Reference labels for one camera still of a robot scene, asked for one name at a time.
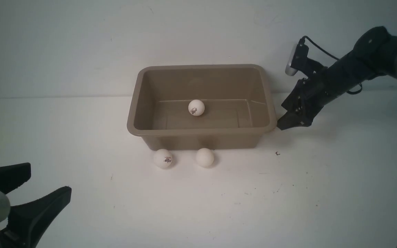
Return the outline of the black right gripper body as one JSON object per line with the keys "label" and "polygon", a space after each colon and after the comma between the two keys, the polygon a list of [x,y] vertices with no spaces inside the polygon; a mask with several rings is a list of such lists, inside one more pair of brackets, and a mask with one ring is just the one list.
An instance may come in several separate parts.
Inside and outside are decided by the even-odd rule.
{"label": "black right gripper body", "polygon": [[337,99],[340,96],[337,81],[332,75],[328,75],[333,67],[307,58],[304,69],[299,71],[306,77],[297,81],[294,89],[281,104],[285,111],[310,111],[315,117],[325,105]]}

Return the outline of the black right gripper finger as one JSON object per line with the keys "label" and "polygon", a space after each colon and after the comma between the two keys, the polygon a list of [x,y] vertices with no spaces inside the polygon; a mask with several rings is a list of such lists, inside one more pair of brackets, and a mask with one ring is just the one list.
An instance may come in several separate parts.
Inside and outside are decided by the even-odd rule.
{"label": "black right gripper finger", "polygon": [[315,116],[312,112],[288,111],[278,119],[277,128],[284,131],[295,127],[309,127]]}

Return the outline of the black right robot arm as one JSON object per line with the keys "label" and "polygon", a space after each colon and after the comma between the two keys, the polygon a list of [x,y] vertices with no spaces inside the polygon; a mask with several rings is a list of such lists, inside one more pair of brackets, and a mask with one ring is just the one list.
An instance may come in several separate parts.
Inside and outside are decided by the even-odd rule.
{"label": "black right robot arm", "polygon": [[385,75],[397,79],[397,36],[383,26],[364,33],[353,49],[331,66],[308,57],[306,40],[304,36],[295,44],[285,69],[289,76],[302,72],[306,77],[297,81],[282,103],[286,113],[278,119],[280,130],[311,126],[325,105],[342,94],[358,94],[351,90],[364,81]]}

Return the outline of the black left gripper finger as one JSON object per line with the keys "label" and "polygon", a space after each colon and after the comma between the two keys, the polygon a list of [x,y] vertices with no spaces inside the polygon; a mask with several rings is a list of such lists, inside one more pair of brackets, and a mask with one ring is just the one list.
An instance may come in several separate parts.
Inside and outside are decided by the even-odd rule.
{"label": "black left gripper finger", "polygon": [[31,178],[31,164],[21,163],[0,167],[0,191],[8,194]]}
{"label": "black left gripper finger", "polygon": [[35,247],[58,214],[70,203],[72,189],[61,187],[35,201],[11,207],[9,241],[15,247]]}

